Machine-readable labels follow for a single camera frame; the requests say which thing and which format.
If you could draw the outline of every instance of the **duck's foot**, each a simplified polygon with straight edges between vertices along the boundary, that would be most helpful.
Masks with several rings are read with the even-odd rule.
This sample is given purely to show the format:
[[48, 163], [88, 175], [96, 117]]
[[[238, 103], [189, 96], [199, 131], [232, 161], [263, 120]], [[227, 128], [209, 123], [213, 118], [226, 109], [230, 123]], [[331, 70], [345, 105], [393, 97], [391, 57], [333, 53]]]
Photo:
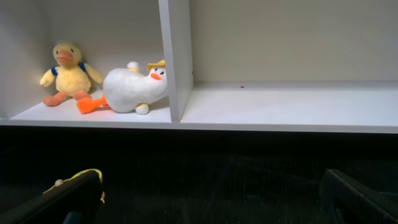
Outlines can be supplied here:
[[75, 100], [80, 100], [80, 99], [83, 99], [83, 98], [91, 98], [91, 95], [88, 94], [88, 93], [86, 93], [86, 92], [83, 91], [83, 90], [79, 90], [79, 91], [77, 91], [77, 92], [74, 94], [73, 98], [74, 98]]
[[43, 103], [46, 106], [58, 106], [60, 105], [64, 99], [67, 97], [67, 93], [64, 91], [61, 91], [57, 94], [55, 94], [55, 96], [47, 96], [45, 98], [43, 98]]
[[147, 114], [149, 112], [149, 106], [146, 103], [140, 103], [138, 106], [136, 106], [136, 113], [137, 114]]

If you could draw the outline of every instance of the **dark background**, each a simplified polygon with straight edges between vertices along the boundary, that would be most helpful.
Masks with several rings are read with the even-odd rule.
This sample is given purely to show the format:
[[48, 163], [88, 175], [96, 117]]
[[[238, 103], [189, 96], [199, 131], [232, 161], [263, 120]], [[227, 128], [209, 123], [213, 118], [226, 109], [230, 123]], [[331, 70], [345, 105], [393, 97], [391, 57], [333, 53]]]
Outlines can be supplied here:
[[325, 169], [397, 192], [397, 135], [1, 127], [0, 212], [102, 171], [94, 223], [327, 223]]

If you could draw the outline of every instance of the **white plush body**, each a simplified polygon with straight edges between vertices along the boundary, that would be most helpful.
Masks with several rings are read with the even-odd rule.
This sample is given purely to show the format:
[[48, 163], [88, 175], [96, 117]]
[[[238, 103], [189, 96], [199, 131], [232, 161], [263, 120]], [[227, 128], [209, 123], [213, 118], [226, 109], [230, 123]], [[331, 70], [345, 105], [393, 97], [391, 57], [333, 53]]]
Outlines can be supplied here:
[[[137, 107], [137, 113], [148, 113], [148, 104], [167, 95], [165, 69], [161, 69], [164, 70], [161, 80], [156, 80], [150, 75], [141, 75], [128, 68], [116, 68], [110, 71], [103, 85], [108, 105], [120, 113], [130, 112]], [[144, 111], [140, 111], [141, 105], [145, 105]]]

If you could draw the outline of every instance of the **yellow duckling toy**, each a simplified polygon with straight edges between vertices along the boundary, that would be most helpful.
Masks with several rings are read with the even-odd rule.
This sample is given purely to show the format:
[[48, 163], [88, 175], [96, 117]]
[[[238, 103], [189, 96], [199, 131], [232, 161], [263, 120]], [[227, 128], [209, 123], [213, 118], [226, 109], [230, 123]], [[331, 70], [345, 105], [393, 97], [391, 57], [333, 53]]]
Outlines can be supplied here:
[[91, 87], [87, 74], [96, 83], [104, 82], [103, 76], [93, 67], [87, 63], [81, 63], [82, 55], [76, 46], [69, 43], [57, 44], [53, 49], [53, 56], [59, 66], [48, 70], [40, 80], [40, 85], [47, 87], [56, 78], [55, 83], [59, 92], [55, 96], [43, 98], [45, 105], [58, 106], [67, 96], [72, 96], [75, 100], [91, 98], [87, 93]]

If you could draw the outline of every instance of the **shelf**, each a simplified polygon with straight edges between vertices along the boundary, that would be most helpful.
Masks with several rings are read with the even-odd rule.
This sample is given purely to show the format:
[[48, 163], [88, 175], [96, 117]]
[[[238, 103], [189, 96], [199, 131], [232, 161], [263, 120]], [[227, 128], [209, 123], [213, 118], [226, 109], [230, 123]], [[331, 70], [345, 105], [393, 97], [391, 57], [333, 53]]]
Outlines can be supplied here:
[[201, 84], [193, 89], [181, 123], [397, 133], [397, 99], [397, 83]]
[[[97, 90], [92, 94], [92, 96], [93, 98], [99, 98], [102, 96], [102, 91]], [[108, 127], [106, 123], [119, 123], [117, 127], [123, 127], [123, 124], [120, 123], [129, 123], [130, 127], [134, 127], [134, 123], [171, 123], [171, 120], [168, 98], [164, 98], [150, 105], [150, 111], [147, 115], [138, 115], [135, 112], [117, 113], [108, 108], [104, 108], [104, 110], [98, 110], [90, 114], [80, 114], [76, 107], [76, 101], [74, 99], [69, 99], [56, 107], [47, 107], [43, 103], [39, 103], [12, 117], [8, 122], [10, 124], [19, 125], [26, 123], [29, 125], [40, 126], [104, 127]]]

